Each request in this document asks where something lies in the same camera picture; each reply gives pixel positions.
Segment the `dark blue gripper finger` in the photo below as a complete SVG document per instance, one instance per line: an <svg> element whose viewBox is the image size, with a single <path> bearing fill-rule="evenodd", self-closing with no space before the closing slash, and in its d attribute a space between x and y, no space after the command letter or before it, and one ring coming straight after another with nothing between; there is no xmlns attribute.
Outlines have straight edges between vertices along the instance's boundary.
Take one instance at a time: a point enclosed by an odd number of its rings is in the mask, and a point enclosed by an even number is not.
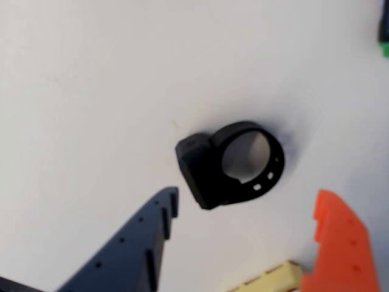
<svg viewBox="0 0 389 292"><path fill-rule="evenodd" d="M157 291L164 243L178 205L177 187L159 191L60 291Z"/></svg>

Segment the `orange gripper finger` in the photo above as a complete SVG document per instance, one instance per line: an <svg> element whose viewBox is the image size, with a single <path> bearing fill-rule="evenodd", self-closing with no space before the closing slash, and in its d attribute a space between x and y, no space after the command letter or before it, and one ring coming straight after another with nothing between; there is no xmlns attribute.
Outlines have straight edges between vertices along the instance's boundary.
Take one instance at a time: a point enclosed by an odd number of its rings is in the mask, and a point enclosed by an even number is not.
<svg viewBox="0 0 389 292"><path fill-rule="evenodd" d="M313 217L318 251L300 291L380 291L368 230L352 208L321 189Z"/></svg>

